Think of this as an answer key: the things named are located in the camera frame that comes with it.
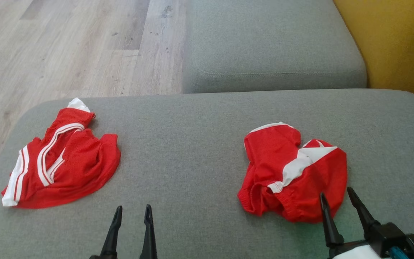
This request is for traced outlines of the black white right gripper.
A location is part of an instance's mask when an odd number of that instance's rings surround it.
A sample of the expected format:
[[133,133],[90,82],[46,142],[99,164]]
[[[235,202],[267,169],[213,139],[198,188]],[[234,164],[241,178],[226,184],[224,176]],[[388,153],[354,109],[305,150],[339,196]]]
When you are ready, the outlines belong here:
[[320,193],[329,259],[414,259],[414,234],[405,234],[391,222],[381,224],[371,215],[352,187],[347,187],[347,193],[358,212],[365,239],[344,242],[332,218],[330,205],[324,193]]

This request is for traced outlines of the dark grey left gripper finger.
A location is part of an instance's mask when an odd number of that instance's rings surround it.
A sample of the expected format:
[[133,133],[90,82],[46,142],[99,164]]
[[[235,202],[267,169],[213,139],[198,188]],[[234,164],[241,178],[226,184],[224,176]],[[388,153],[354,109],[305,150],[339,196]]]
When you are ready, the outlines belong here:
[[105,242],[102,246],[101,252],[99,255],[92,255],[89,259],[117,259],[117,240],[119,228],[121,227],[122,221],[122,206],[118,206],[110,228],[108,230]]
[[156,236],[154,230],[154,218],[152,214],[151,205],[146,205],[144,220],[145,224],[145,235],[143,239],[142,252],[140,259],[158,259],[157,247],[156,247]]

